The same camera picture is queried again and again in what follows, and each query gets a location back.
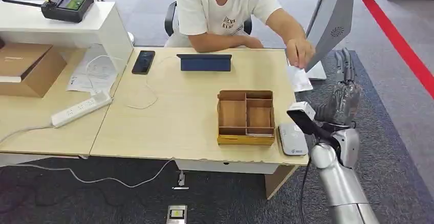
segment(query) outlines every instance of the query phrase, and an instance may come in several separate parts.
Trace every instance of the man's hand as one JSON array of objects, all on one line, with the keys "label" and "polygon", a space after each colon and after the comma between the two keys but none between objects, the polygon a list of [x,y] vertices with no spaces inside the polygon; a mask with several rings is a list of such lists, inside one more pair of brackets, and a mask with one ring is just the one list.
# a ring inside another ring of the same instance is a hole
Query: man's hand
[{"label": "man's hand", "polygon": [[286,43],[289,64],[298,68],[305,68],[312,56],[315,54],[315,48],[305,38],[291,39]]},{"label": "man's hand", "polygon": [[263,49],[264,48],[264,45],[262,45],[261,41],[259,39],[257,39],[256,37],[252,37],[252,36],[245,36],[243,45],[250,48],[250,49]]}]

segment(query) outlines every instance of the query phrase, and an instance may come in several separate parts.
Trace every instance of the speaker grille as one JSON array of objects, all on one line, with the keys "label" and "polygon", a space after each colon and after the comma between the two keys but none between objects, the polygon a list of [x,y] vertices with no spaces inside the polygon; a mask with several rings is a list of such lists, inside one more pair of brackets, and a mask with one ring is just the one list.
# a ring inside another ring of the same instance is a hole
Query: speaker grille
[{"label": "speaker grille", "polygon": [[335,27],[335,28],[330,32],[330,35],[331,35],[332,37],[338,37],[338,36],[340,36],[340,35],[342,35],[342,34],[343,34],[343,27],[342,27],[342,26]]}]

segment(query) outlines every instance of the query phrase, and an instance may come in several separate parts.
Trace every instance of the office chair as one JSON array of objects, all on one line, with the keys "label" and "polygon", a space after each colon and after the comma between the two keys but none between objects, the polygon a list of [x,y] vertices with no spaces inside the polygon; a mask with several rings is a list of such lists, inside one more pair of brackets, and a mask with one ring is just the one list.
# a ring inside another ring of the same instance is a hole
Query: office chair
[{"label": "office chair", "polygon": [[[169,5],[167,9],[166,18],[164,19],[164,28],[169,36],[173,34],[173,16],[175,15],[175,8],[177,6],[176,2]],[[248,20],[244,21],[244,31],[250,35],[252,33],[252,18],[249,17]]]}]

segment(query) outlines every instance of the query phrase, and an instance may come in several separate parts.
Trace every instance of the white power strip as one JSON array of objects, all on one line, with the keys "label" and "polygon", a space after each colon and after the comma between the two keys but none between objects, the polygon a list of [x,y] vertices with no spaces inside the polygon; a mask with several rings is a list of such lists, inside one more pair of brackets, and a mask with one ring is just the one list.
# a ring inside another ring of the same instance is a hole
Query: white power strip
[{"label": "white power strip", "polygon": [[59,128],[67,123],[92,113],[112,102],[108,92],[99,92],[91,96],[90,99],[80,102],[59,113],[51,116],[51,123],[54,127]]}]

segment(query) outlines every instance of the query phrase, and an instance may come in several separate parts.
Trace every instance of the red stripe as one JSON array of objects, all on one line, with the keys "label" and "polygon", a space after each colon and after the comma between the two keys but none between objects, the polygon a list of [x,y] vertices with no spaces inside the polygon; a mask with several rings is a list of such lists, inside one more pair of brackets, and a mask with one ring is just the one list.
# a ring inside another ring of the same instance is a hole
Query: red stripe
[{"label": "red stripe", "polygon": [[383,30],[384,34],[389,38],[396,51],[398,51],[399,55],[401,55],[402,59],[407,63],[408,67],[410,67],[411,71],[413,71],[431,97],[434,98],[434,77],[432,73],[423,64],[413,49],[411,49],[410,45],[408,45],[407,41],[405,41],[404,37],[398,32],[390,19],[387,18],[386,14],[381,10],[375,0],[362,1]]}]

